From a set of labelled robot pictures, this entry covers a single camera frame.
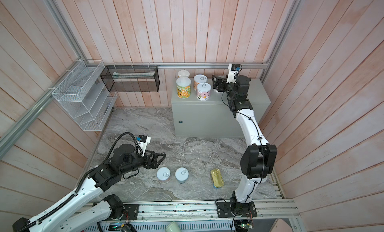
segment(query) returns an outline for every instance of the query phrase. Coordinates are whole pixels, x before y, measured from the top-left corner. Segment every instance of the white wire basket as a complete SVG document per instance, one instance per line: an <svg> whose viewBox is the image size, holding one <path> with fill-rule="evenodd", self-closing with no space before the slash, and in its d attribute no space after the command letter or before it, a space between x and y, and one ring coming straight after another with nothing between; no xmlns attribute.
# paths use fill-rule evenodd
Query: white wire basket
<svg viewBox="0 0 384 232"><path fill-rule="evenodd" d="M96 83L103 69L103 62L90 67L82 60L52 93L83 130L103 130L117 99L117 94L110 95L104 83Z"/></svg>

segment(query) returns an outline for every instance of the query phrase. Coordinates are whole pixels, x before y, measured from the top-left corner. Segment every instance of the white can lid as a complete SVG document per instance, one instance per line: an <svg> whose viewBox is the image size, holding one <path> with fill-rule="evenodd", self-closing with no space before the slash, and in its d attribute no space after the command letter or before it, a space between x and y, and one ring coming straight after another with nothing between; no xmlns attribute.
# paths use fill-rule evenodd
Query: white can lid
<svg viewBox="0 0 384 232"><path fill-rule="evenodd" d="M167 180L170 176L170 170L167 167L161 167L156 175L159 180Z"/></svg>
<svg viewBox="0 0 384 232"><path fill-rule="evenodd" d="M211 85L208 83L200 83L197 85L197 90L200 92L208 92L211 90Z"/></svg>
<svg viewBox="0 0 384 232"><path fill-rule="evenodd" d="M180 70L178 73L177 73L177 75L179 76L179 77L189 77L189 71L188 70Z"/></svg>
<svg viewBox="0 0 384 232"><path fill-rule="evenodd" d="M208 79L207 79L207 77L206 77L205 75L195 75L195 76L193 77L193 80L196 81L196 82L198 82L198 83L204 83L204 82L206 82Z"/></svg>
<svg viewBox="0 0 384 232"><path fill-rule="evenodd" d="M180 167L175 172L176 179L179 181L185 181L188 179L189 173L188 170L184 167Z"/></svg>
<svg viewBox="0 0 384 232"><path fill-rule="evenodd" d="M188 77L180 77L176 80L176 84L179 86L186 87L191 84L191 79Z"/></svg>

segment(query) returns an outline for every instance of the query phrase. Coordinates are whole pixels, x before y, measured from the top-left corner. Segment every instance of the marble countertop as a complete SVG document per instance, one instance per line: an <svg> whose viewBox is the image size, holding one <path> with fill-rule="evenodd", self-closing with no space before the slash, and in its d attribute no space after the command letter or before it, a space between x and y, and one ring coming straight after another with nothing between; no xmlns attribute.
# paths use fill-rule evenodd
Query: marble countertop
<svg viewBox="0 0 384 232"><path fill-rule="evenodd" d="M176 138L171 108L118 108L111 118L91 161L91 167L99 165L108 153L112 143L123 132L135 136L151 137L147 149L156 153L165 152L167 157L160 167L170 169L171 180L162 184L156 177L157 169L139 169L140 173L128 180L122 179L108 191L94 199L100 201L110 194L116 194L124 202L160 200L211 200L229 199L240 182L240 158L246 147L245 139L237 138ZM123 136L121 144L133 144L130 136ZM180 184L175 171L185 167L189 178ZM211 169L219 168L224 186L215 188L210 177ZM276 198L273 185L268 180L259 185L252 194L255 199Z"/></svg>

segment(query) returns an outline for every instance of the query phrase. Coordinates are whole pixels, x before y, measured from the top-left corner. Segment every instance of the black wire basket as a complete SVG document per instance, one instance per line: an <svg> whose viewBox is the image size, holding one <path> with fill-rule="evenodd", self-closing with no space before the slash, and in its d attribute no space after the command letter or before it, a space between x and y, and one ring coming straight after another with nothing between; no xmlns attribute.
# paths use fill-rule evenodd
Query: black wire basket
<svg viewBox="0 0 384 232"><path fill-rule="evenodd" d="M109 92L158 92L156 66L107 65L100 75Z"/></svg>

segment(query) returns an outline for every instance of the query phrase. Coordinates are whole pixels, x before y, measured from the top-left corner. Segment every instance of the gray cabinet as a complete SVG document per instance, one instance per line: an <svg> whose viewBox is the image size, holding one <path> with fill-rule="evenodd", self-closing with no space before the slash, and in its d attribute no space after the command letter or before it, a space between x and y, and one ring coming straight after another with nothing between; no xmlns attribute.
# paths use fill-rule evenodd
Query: gray cabinet
<svg viewBox="0 0 384 232"><path fill-rule="evenodd" d="M271 101L260 80L252 79L249 85L248 99L259 122ZM196 91L191 88L191 95L182 99L177 96L175 81L173 87L171 104L177 137L244 137L233 113L223 104L222 94L211 90L209 100L200 101L196 97ZM223 100L228 104L226 94L223 95Z"/></svg>

